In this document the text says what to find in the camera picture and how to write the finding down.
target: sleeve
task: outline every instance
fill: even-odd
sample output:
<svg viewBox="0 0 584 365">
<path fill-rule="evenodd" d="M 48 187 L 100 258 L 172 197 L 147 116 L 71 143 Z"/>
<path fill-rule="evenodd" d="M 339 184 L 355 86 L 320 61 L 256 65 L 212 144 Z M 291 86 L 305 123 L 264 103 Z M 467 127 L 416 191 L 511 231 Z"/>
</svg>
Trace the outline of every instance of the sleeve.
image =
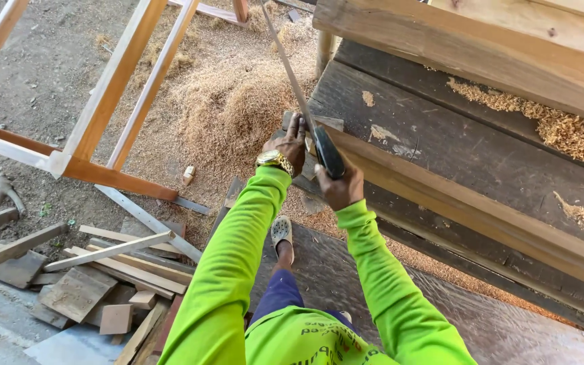
<svg viewBox="0 0 584 365">
<path fill-rule="evenodd" d="M 290 184 L 285 171 L 256 169 L 199 261 L 159 365 L 245 363 L 249 292 Z"/>
<path fill-rule="evenodd" d="M 336 212 L 387 354 L 401 364 L 475 364 L 456 328 L 422 295 L 378 232 L 366 201 Z"/>
</svg>

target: black saw handle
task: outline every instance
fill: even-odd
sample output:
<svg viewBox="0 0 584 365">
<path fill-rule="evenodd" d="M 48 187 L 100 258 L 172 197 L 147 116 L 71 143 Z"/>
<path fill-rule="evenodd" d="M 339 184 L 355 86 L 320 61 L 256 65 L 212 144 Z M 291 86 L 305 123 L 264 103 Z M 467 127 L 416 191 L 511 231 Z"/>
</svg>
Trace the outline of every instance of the black saw handle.
<svg viewBox="0 0 584 365">
<path fill-rule="evenodd" d="M 346 172 L 344 160 L 323 125 L 318 125 L 315 128 L 315 150 L 317 151 L 317 160 L 321 166 L 326 168 L 330 178 L 339 180 L 344 177 Z"/>
</svg>

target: watch face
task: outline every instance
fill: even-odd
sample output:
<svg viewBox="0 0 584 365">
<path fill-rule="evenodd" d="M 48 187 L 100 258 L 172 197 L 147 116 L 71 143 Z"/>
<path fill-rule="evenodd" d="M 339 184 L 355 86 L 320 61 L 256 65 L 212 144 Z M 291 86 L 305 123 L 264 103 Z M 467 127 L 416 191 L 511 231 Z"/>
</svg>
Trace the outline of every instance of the watch face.
<svg viewBox="0 0 584 365">
<path fill-rule="evenodd" d="M 266 152 L 259 154 L 256 161 L 259 164 L 264 164 L 264 163 L 273 161 L 276 157 L 278 157 L 279 154 L 280 154 L 280 152 L 277 149 L 273 149 L 272 151 L 266 151 Z"/>
</svg>

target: gold watch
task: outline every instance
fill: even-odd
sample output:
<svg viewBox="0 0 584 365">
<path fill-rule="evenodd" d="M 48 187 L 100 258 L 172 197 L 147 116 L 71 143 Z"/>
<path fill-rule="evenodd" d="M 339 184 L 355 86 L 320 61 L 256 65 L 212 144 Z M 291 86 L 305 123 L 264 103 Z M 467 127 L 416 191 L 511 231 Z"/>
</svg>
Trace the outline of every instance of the gold watch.
<svg viewBox="0 0 584 365">
<path fill-rule="evenodd" d="M 255 166 L 278 166 L 285 170 L 290 176 L 294 176 L 294 167 L 286 157 L 277 149 L 266 151 L 255 158 Z"/>
</svg>

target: person's right hand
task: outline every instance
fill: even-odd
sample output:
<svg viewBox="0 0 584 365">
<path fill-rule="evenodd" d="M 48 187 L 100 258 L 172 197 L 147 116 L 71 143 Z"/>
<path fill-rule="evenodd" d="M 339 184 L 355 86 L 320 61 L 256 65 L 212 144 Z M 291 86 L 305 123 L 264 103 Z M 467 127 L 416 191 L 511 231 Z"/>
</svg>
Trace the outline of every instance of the person's right hand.
<svg viewBox="0 0 584 365">
<path fill-rule="evenodd" d="M 364 199 L 364 173 L 353 165 L 350 161 L 344 160 L 346 171 L 339 180 L 330 178 L 326 168 L 320 164 L 315 164 L 315 173 L 324 193 L 328 205 L 333 211 L 341 211 L 347 206 Z"/>
</svg>

